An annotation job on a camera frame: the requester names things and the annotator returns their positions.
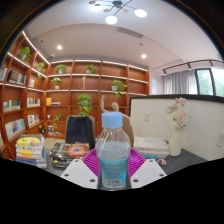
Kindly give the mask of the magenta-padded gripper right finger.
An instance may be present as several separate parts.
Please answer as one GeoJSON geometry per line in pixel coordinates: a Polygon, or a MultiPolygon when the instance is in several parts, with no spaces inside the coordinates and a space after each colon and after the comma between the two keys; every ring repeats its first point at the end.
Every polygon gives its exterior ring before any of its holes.
{"type": "Polygon", "coordinates": [[[166,176],[154,159],[146,159],[132,149],[127,166],[130,188],[140,188],[166,176]]]}

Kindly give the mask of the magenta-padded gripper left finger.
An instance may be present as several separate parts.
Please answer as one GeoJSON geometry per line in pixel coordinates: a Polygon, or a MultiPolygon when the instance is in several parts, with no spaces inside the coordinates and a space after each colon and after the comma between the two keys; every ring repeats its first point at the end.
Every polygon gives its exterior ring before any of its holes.
{"type": "Polygon", "coordinates": [[[93,149],[82,159],[73,159],[68,167],[61,174],[61,177],[78,186],[96,189],[100,175],[100,163],[93,149]]]}

